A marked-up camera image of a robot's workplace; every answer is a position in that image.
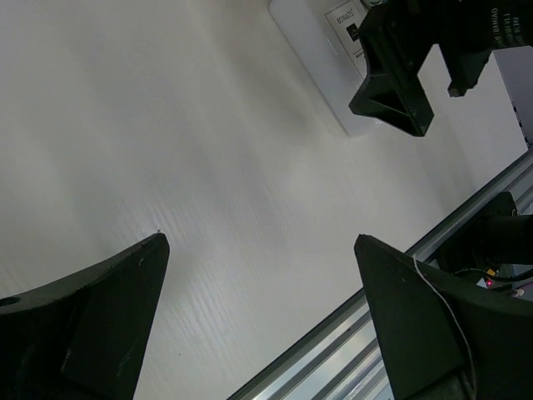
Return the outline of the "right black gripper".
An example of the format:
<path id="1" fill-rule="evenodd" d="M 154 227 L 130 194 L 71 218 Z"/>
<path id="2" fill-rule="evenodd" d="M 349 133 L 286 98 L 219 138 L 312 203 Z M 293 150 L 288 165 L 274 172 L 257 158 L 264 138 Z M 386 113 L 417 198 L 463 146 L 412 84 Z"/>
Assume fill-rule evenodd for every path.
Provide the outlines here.
<path id="1" fill-rule="evenodd" d="M 389 1 L 368 11 L 359 35 L 366 76 L 350 110 L 423 137 L 434 113 L 418 72 L 431 47 L 441 50 L 449 95 L 462 97 L 491 52 L 532 45 L 532 2 Z"/>

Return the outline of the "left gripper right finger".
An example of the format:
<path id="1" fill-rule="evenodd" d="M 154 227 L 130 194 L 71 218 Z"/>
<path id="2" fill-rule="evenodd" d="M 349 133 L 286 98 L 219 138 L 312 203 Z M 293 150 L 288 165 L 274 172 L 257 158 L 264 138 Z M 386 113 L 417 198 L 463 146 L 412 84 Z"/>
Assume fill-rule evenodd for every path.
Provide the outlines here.
<path id="1" fill-rule="evenodd" d="M 373 236 L 359 236 L 354 251 L 394 398 L 532 397 L 531 302 Z"/>

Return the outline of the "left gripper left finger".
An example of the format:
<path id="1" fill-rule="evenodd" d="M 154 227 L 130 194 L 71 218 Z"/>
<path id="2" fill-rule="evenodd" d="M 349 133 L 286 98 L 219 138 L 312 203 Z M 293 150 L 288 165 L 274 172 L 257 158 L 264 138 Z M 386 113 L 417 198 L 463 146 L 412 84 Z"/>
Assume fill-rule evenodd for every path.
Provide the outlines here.
<path id="1" fill-rule="evenodd" d="M 155 233 L 1 301 L 3 399 L 131 399 L 166 275 Z"/>

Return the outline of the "white rectangular bottle black cap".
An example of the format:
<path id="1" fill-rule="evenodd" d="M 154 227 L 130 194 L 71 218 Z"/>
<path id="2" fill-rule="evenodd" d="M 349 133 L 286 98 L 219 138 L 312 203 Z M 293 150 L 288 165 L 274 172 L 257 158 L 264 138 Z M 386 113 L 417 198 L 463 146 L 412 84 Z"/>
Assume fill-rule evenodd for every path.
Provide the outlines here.
<path id="1" fill-rule="evenodd" d="M 269 11 L 346 134 L 358 138 L 380 122 L 349 103 L 366 77 L 359 27 L 379 1 L 272 1 Z"/>

